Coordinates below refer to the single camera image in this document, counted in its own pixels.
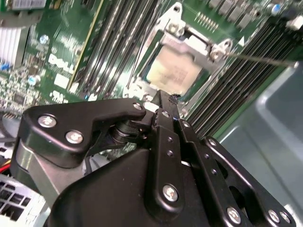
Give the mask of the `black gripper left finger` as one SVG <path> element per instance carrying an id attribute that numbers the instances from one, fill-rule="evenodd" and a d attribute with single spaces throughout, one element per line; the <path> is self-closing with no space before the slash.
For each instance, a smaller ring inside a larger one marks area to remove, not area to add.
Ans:
<path id="1" fill-rule="evenodd" d="M 145 208 L 153 217 L 178 217 L 185 196 L 170 96 L 158 91 L 154 112 L 133 98 L 31 107 L 21 118 L 10 171 L 52 210 L 74 182 L 144 149 L 149 152 Z"/>

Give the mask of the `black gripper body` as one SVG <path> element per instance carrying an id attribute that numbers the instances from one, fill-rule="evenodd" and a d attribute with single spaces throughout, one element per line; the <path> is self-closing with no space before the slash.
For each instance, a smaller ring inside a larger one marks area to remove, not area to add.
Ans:
<path id="1" fill-rule="evenodd" d="M 215 227 L 190 167 L 182 165 L 185 207 L 170 222 L 156 220 L 144 205 L 147 150 L 132 151 L 68 186 L 56 199 L 50 227 Z"/>

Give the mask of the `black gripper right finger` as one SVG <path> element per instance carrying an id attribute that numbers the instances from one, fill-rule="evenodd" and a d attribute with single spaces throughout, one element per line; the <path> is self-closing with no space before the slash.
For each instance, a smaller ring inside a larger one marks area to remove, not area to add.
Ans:
<path id="1" fill-rule="evenodd" d="M 174 227 L 294 227 L 296 221 L 216 139 L 198 138 L 170 96 L 185 167 L 186 206 Z"/>

